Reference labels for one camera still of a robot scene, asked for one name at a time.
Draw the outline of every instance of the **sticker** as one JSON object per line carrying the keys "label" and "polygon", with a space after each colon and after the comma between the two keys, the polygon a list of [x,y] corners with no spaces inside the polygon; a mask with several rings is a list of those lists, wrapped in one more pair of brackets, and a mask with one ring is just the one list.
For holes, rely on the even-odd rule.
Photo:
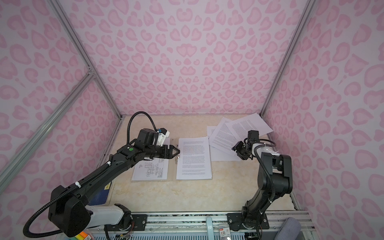
{"label": "sticker", "polygon": [[104,190],[108,190],[111,187],[111,183],[108,183],[105,187]]}
{"label": "sticker", "polygon": [[229,227],[220,228],[220,240],[231,240],[231,231]]}

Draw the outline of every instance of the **paper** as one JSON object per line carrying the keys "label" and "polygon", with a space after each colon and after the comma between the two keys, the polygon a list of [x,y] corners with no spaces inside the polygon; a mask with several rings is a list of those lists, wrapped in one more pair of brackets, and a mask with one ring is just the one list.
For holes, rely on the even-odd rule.
{"label": "paper", "polygon": [[176,179],[211,179],[208,137],[179,138]]}
{"label": "paper", "polygon": [[217,125],[212,135],[209,137],[209,145],[215,147],[229,155],[235,156],[235,151],[232,148],[238,142],[233,136],[226,123],[231,122],[228,118],[222,118]]}
{"label": "paper", "polygon": [[[170,138],[166,138],[164,144],[170,145]],[[169,159],[154,158],[142,160],[135,165],[132,180],[166,180],[168,177]]]}
{"label": "paper", "polygon": [[273,131],[258,113],[231,121],[227,124],[227,127],[235,136],[237,142],[244,141],[248,137],[249,130],[259,131],[259,136]]}
{"label": "paper", "polygon": [[[207,136],[210,137],[214,132],[216,126],[207,126]],[[215,161],[241,161],[241,159],[235,155],[229,155],[215,147],[209,146],[209,154],[211,156],[211,162]]]}

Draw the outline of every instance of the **beige marble surface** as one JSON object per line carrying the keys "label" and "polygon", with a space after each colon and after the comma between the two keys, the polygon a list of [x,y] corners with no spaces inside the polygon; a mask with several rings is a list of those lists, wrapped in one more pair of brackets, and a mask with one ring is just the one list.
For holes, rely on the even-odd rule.
{"label": "beige marble surface", "polygon": [[[206,126],[216,126],[224,115],[153,116],[157,128],[170,131],[171,144],[181,137],[203,137]],[[235,120],[245,115],[225,115]],[[126,144],[126,117],[111,153]],[[140,129],[152,128],[146,116],[136,116],[130,139]],[[176,180],[176,162],[169,161],[168,180],[132,182],[133,169],[118,176],[110,191],[109,204],[123,204],[133,212],[238,211],[257,190],[257,160],[212,162],[212,180]],[[289,195],[274,201],[268,210],[294,210]]]}

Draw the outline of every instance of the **black cable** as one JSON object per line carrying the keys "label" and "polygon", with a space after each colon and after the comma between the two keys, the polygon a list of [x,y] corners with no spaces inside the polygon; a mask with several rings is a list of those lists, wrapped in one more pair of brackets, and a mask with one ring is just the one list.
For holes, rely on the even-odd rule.
{"label": "black cable", "polygon": [[274,141],[269,140],[269,139],[259,139],[259,141],[266,141],[266,142],[272,143],[272,144],[266,144],[267,147],[276,147],[276,143]]}
{"label": "black cable", "polygon": [[107,238],[107,240],[111,240],[111,239],[109,238],[107,225],[104,225],[104,232],[105,232],[105,237]]}
{"label": "black cable", "polygon": [[139,114],[141,114],[141,113],[144,114],[144,115],[146,115],[146,116],[149,118],[149,120],[150,120],[151,123],[152,123],[153,128],[155,129],[155,131],[157,131],[156,126],[155,126],[155,124],[153,123],[153,120],[152,120],[151,116],[150,116],[148,113],[143,112],[143,111],[134,113],[134,114],[131,116],[131,119],[129,120],[129,122],[128,122],[128,126],[127,126],[127,144],[129,144],[129,129],[131,128],[132,120],[133,120],[137,115],[139,115]]}
{"label": "black cable", "polygon": [[[111,161],[113,158],[113,155],[109,155],[109,161]],[[98,170],[96,173],[94,173],[93,175],[91,175],[89,178],[87,179],[84,179],[84,180],[81,180],[79,182],[80,186],[83,186],[83,185],[86,185],[87,183],[89,183],[90,181],[92,181],[93,179],[95,179],[96,177],[98,177],[101,173],[103,173],[108,167],[110,166],[110,164],[106,163],[100,170]],[[45,204],[42,208],[40,208],[37,212],[35,212],[32,217],[30,217],[28,219],[28,221],[25,223],[24,225],[24,228],[23,228],[23,234],[24,236],[26,237],[29,237],[29,238],[41,238],[41,237],[48,237],[48,236],[52,236],[52,235],[55,235],[55,234],[59,234],[59,233],[62,233],[61,230],[56,230],[56,231],[51,231],[51,232],[45,232],[45,233],[33,233],[33,232],[30,232],[29,231],[29,227],[31,226],[32,222],[41,214],[43,213],[46,209],[48,209],[52,204],[54,204],[55,202],[57,202],[58,200],[62,199],[63,197],[65,196],[68,196],[69,194],[73,193],[74,191],[78,190],[79,187],[78,186],[75,186],[75,187],[72,187],[70,189],[67,189],[65,190],[63,193],[61,193],[59,196],[57,196],[55,199],[53,199],[52,201],[50,201],[49,203]]]}

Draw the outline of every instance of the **pink wallpaper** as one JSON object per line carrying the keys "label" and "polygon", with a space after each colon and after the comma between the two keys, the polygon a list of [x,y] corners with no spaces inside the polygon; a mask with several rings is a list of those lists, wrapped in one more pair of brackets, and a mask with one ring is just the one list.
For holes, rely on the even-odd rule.
{"label": "pink wallpaper", "polygon": [[306,0],[63,0],[123,114],[254,113]]}
{"label": "pink wallpaper", "polygon": [[[0,195],[1,239],[22,239],[25,222],[49,202],[54,188],[67,187],[96,169],[116,122],[100,89],[91,82]],[[47,232],[57,228],[46,211],[31,229]]]}
{"label": "pink wallpaper", "polygon": [[322,0],[267,112],[321,239],[384,238],[384,1]]}
{"label": "pink wallpaper", "polygon": [[0,173],[84,76],[44,0],[0,1]]}

